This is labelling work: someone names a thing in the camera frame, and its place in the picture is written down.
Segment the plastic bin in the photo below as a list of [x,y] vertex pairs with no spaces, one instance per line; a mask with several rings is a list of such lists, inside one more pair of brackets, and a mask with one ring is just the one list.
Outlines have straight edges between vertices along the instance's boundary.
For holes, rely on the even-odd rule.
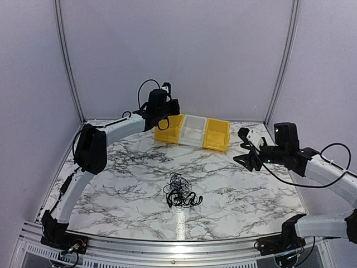
[[155,140],[178,143],[180,129],[182,127],[182,123],[184,122],[184,118],[184,114],[179,114],[178,116],[169,116],[168,120],[170,121],[170,126],[166,130],[164,129],[167,128],[167,120],[161,120],[158,125],[163,130],[159,130],[158,127],[155,129]]
[[206,124],[206,117],[186,115],[181,127],[179,144],[202,147]]
[[227,152],[229,143],[228,121],[208,118],[203,148]]

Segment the white wall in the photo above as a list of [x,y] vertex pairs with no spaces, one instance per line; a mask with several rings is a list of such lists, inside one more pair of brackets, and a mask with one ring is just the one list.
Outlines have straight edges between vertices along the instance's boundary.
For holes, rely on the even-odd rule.
[[[171,82],[181,112],[263,121],[292,1],[63,1],[65,31],[87,118],[137,109],[149,78]],[[142,92],[142,102],[154,88]]]
[[[332,142],[347,144],[357,172],[357,2],[301,1],[295,44],[272,123],[297,124],[301,146],[322,150]],[[347,152],[329,157],[346,165]],[[311,183],[298,178],[300,183]],[[300,189],[312,214],[352,209],[332,191]],[[356,267],[357,245],[333,240],[336,267]]]
[[79,127],[52,1],[0,3],[0,267]]

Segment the yellow plastic tray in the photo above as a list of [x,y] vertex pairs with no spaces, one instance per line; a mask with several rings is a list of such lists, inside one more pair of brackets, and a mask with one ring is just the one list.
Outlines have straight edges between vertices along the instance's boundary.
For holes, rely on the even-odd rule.
[[178,116],[169,116],[168,120],[170,121],[170,126],[167,128],[167,120],[161,120],[158,125],[162,130],[159,130],[158,127],[155,129],[155,140],[178,143],[180,137],[180,129],[182,123],[184,122],[185,115],[179,114]]
[[230,124],[228,121],[208,118],[203,148],[227,152]]

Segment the cable bundle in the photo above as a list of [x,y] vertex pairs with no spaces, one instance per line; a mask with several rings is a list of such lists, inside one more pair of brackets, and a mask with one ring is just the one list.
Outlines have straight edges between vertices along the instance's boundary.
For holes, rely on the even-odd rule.
[[191,192],[191,184],[178,173],[171,173],[170,183],[163,188],[166,194],[166,202],[171,208],[191,208],[199,205],[203,197],[198,197],[195,192]]

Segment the marble table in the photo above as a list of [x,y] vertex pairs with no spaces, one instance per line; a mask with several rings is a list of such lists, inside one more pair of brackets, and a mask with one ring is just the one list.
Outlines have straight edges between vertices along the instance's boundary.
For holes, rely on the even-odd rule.
[[[241,127],[253,128],[273,144],[264,124],[248,122],[231,123],[226,153],[158,142],[154,130],[115,142],[108,147],[107,167],[78,200],[69,229],[160,241],[222,240],[280,232],[285,220],[305,211],[295,187],[280,183],[264,168],[249,172],[233,161],[233,156],[247,153],[239,146]],[[70,155],[45,209],[53,206],[72,165]],[[269,167],[291,181],[284,167]],[[168,207],[162,189],[172,172],[182,174],[192,190],[203,196],[199,206]]]

